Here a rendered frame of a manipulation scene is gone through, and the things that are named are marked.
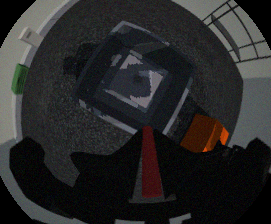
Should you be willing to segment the red peg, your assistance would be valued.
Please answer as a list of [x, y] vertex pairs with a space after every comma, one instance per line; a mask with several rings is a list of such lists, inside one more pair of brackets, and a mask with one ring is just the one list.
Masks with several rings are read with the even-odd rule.
[[162, 183], [160, 183], [158, 156], [155, 151], [155, 140], [152, 136], [151, 127], [143, 128], [143, 151], [142, 151], [142, 197], [162, 196]]

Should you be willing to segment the white square plate with hole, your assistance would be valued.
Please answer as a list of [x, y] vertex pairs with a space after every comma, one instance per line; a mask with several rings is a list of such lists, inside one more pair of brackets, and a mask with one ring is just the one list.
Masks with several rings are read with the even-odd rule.
[[[164, 73], [160, 72], [160, 69], [152, 67], [146, 61], [130, 53], [124, 63], [120, 65], [119, 71], [115, 73], [108, 88], [147, 108], [163, 75]], [[139, 83], [135, 83], [134, 80], [138, 80]]]

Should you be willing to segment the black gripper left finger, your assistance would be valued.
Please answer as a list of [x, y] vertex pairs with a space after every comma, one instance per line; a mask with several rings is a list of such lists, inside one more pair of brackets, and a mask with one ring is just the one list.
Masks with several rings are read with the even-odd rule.
[[123, 147], [111, 155], [72, 152], [71, 161], [79, 173], [120, 180], [124, 184], [128, 201], [132, 201], [136, 179], [138, 179], [140, 156], [143, 149], [143, 129], [139, 129]]

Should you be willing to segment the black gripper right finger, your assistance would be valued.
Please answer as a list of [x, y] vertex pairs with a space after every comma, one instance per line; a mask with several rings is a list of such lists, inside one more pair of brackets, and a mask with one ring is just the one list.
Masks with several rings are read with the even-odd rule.
[[200, 153], [188, 151], [174, 140], [168, 139], [168, 136], [164, 136], [158, 129], [152, 129], [152, 136], [155, 140], [164, 200], [176, 198], [175, 193], [183, 188], [198, 168], [227, 159], [229, 153], [227, 147]]

